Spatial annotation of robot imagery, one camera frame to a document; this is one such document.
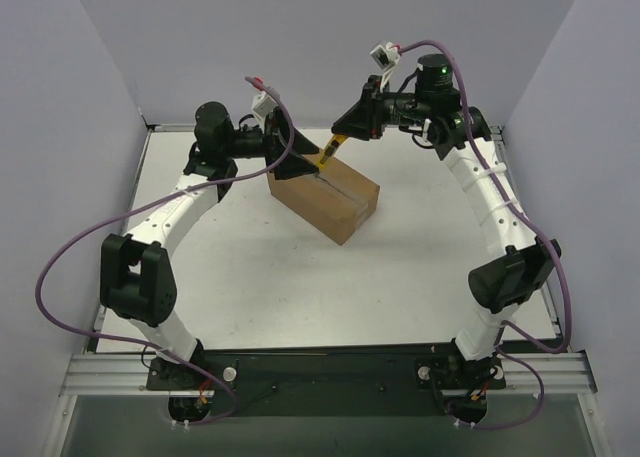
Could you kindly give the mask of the yellow utility knife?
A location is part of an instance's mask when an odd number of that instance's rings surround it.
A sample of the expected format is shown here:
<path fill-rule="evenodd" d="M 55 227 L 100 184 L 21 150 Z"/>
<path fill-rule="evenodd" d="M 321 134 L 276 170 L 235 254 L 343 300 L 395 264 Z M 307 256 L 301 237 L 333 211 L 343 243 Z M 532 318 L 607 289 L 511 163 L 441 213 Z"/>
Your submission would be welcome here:
<path fill-rule="evenodd" d="M 320 152 L 317 161 L 317 167 L 320 171 L 322 171 L 327 166 L 328 162 L 335 156 L 341 145 L 344 144 L 348 139 L 348 136 L 339 134 L 334 134 L 329 139 L 324 149 Z"/>

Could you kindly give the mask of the brown cardboard express box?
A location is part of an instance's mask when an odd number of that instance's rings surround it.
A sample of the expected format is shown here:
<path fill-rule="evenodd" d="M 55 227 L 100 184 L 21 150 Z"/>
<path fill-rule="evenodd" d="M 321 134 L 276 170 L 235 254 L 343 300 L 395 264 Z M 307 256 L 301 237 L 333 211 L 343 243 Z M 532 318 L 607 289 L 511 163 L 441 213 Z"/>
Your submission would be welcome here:
<path fill-rule="evenodd" d="M 317 175 L 276 180 L 268 175 L 271 195 L 338 245 L 374 214 L 380 185 L 339 159 Z"/>

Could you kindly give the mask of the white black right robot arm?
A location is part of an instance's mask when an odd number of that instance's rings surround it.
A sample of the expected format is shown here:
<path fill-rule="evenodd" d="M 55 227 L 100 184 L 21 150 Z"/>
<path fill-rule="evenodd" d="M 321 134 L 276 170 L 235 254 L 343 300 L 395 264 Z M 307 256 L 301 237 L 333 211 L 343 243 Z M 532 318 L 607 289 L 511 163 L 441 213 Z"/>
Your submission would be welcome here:
<path fill-rule="evenodd" d="M 486 120 L 477 108 L 464 105 L 448 59 L 439 53 L 421 56 L 405 80 L 413 91 L 392 92 L 397 46 L 378 46 L 371 56 L 382 72 L 367 79 L 359 100 L 334 122 L 335 137 L 324 153 L 331 155 L 348 138 L 379 139 L 389 126 L 436 152 L 466 195 L 491 258 L 468 274 L 475 310 L 454 343 L 467 361 L 487 359 L 505 324 L 547 280 L 560 248 L 523 222 Z"/>

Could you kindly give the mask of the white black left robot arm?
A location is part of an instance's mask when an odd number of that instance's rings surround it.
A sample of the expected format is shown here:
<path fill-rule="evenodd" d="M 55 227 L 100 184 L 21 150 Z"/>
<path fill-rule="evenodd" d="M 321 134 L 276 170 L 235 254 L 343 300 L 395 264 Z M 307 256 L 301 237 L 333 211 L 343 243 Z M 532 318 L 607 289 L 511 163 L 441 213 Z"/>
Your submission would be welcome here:
<path fill-rule="evenodd" d="M 171 255 L 200 218 L 231 189 L 239 159 L 262 158 L 277 180 L 317 173 L 309 156 L 317 145 L 289 127 L 280 107 L 269 104 L 252 114 L 256 125 L 234 123 L 216 101 L 195 112 L 195 141 L 176 187 L 176 198 L 162 204 L 125 235 L 109 235 L 102 243 L 100 302 L 129 321 L 171 362 L 170 377 L 183 388 L 204 379 L 198 358 L 201 342 L 178 317 L 178 288 Z"/>

